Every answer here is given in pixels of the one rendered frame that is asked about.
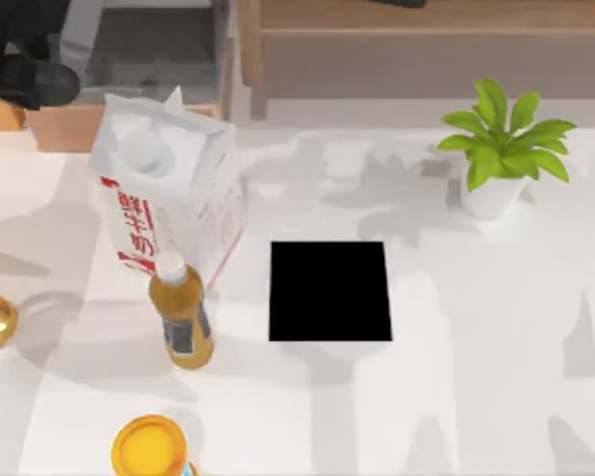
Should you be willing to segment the yellow lidded can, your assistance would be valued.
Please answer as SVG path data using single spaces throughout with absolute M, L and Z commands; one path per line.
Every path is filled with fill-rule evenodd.
M 166 416 L 139 416 L 114 438 L 115 476 L 201 476 L 188 459 L 184 432 Z

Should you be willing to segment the green plant in white pot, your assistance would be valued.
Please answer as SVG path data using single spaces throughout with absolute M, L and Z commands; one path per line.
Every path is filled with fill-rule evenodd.
M 530 91 L 512 102 L 489 77 L 474 82 L 477 102 L 449 112 L 441 122 L 457 130 L 436 149 L 460 152 L 467 162 L 460 183 L 463 208 L 479 220 L 495 220 L 516 202 L 529 181 L 546 173 L 570 182 L 562 161 L 567 134 L 577 125 L 565 119 L 537 122 L 540 94 Z

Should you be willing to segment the wooden open shelf unit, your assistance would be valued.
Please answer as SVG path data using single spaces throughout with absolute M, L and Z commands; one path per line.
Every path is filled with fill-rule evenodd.
M 595 124 L 595 0 L 233 0 L 236 116 L 431 127 L 490 78 Z

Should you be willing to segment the white milk carton red print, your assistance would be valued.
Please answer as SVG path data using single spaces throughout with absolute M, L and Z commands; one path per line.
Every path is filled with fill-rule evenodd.
M 236 128 L 160 102 L 108 94 L 89 157 L 117 258 L 147 274 L 179 252 L 211 289 L 245 225 Z

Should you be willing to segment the open drawer grey pierced inside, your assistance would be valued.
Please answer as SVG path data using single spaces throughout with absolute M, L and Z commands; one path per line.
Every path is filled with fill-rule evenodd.
M 77 74 L 79 104 L 107 94 L 217 104 L 230 62 L 229 0 L 71 0 L 54 59 Z

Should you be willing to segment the flat black square mat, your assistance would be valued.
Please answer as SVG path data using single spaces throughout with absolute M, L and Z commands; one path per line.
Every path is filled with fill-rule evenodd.
M 274 241 L 269 339 L 393 339 L 385 246 L 379 241 Z

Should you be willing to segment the amber bottle with white cap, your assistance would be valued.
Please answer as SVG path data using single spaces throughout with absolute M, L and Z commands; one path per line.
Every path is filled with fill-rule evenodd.
M 173 363 L 186 370 L 206 365 L 214 341 L 198 272 L 178 252 L 161 252 L 150 278 L 149 297 L 162 320 L 166 349 Z

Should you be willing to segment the pale wooden drawer front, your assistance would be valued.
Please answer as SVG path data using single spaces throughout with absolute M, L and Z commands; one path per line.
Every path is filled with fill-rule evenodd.
M 107 104 L 47 107 L 27 114 L 41 152 L 89 153 L 115 149 L 140 132 L 165 139 L 166 129 L 212 134 L 224 127 L 223 107 L 217 103 L 184 106 L 181 110 L 148 98 L 112 98 Z

